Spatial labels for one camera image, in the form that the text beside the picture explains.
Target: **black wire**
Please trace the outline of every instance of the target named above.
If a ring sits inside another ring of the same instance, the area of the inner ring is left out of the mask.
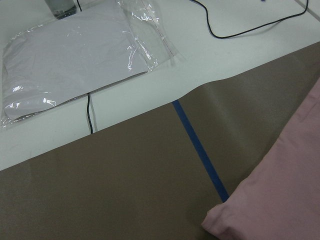
[[[78,3],[78,6],[79,6],[79,9],[80,9],[80,12],[82,12],[82,8],[81,8],[81,6],[80,6],[79,0],[76,0],[76,2]]]
[[[89,106],[90,106],[90,93],[88,92],[88,103],[86,105],[86,115],[88,117],[88,122],[90,125],[90,134],[94,133],[94,129],[92,127],[91,119],[90,119],[90,112],[89,112]]]
[[[242,35],[242,34],[246,34],[248,32],[251,32],[251,31],[254,31],[254,30],[257,30],[259,28],[263,28],[265,26],[268,26],[268,25],[271,25],[271,24],[275,24],[275,23],[278,23],[278,22],[281,22],[283,20],[286,20],[286,19],[290,19],[290,18],[294,18],[294,17],[298,17],[298,16],[301,16],[302,14],[304,14],[307,10],[308,10],[308,4],[309,4],[309,0],[306,0],[306,4],[305,4],[305,9],[303,12],[301,13],[298,13],[298,14],[294,14],[294,15],[291,15],[291,16],[287,16],[287,17],[284,17],[284,18],[281,18],[279,20],[276,20],[276,21],[272,21],[272,22],[269,22],[269,23],[266,23],[266,24],[263,24],[261,26],[257,26],[255,28],[252,28],[252,29],[249,29],[247,31],[243,31],[243,32],[240,32],[240,33],[237,33],[237,34],[233,34],[233,35],[230,35],[230,36],[218,36],[218,35],[215,35],[213,33],[213,31],[211,30],[211,26],[210,26],[210,23],[209,23],[209,14],[208,14],[208,9],[205,5],[203,5],[201,2],[198,2],[197,0],[190,0],[191,2],[194,2],[196,4],[199,4],[201,7],[204,8],[205,12],[206,12],[206,23],[208,25],[208,28],[209,28],[209,31],[211,33],[211,35],[217,39],[229,39],[229,38],[233,38],[233,37],[236,37],[236,36],[239,36],[239,35]]]

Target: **blue tape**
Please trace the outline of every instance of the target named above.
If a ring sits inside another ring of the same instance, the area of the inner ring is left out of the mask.
[[[206,172],[208,173],[216,191],[218,192],[221,200],[223,202],[225,202],[229,198],[227,190],[224,187],[222,181],[220,180],[220,178],[217,174],[217,171],[215,170],[214,166],[212,165],[212,163],[211,163],[204,147],[202,146],[194,128],[192,127],[184,109],[182,108],[182,106],[178,100],[173,101],[172,104],[173,104],[175,111],[178,114],[178,116],[184,126],[184,129],[188,133],[189,138],[190,138],[196,152],[198,153],[198,155],[202,161],[202,164],[203,164]]]

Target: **white sheet in plastic bag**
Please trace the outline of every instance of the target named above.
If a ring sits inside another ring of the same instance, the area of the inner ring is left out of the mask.
[[[18,34],[3,65],[3,108],[12,120],[148,71],[115,0]]]

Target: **clear plastic bag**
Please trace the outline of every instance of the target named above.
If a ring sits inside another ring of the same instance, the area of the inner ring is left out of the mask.
[[[148,0],[98,0],[83,12],[18,33],[4,49],[6,127],[172,59]]]

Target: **pink cloth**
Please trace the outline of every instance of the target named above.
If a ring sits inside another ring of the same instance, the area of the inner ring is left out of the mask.
[[[320,240],[320,79],[204,229],[221,240]]]

